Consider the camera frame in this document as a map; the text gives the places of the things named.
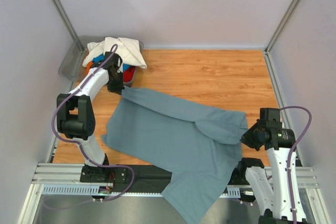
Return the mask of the grey-blue t shirt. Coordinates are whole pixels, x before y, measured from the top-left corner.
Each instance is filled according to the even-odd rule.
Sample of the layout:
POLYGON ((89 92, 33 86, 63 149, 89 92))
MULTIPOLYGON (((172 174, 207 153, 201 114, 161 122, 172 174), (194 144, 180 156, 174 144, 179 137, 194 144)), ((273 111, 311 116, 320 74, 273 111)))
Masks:
POLYGON ((162 196, 187 223, 199 223, 242 158, 246 114, 146 88, 125 88, 102 140, 171 172, 162 196))

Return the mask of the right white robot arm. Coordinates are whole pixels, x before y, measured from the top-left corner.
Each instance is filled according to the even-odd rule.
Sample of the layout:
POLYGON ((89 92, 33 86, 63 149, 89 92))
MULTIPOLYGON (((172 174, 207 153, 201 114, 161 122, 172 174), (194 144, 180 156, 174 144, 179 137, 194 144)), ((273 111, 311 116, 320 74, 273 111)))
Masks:
POLYGON ((257 151, 265 148, 271 176, 260 159, 243 157, 230 182, 250 185, 260 211, 259 223, 307 223, 296 175, 296 148, 302 137, 283 127, 280 111, 261 108, 259 119, 240 140, 257 151))

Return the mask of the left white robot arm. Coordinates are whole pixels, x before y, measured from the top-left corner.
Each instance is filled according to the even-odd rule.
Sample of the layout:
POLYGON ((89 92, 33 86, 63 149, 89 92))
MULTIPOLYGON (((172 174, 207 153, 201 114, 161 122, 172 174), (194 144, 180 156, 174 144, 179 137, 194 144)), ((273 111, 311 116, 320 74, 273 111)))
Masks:
POLYGON ((52 131, 66 143, 76 144, 85 158, 85 164, 94 167, 93 178, 104 183, 110 178, 109 162, 95 137, 96 119, 92 101, 101 88, 121 94, 123 84, 123 61, 114 53, 105 54, 100 62, 89 70, 80 84, 66 94, 59 94, 57 108, 52 116, 52 131))

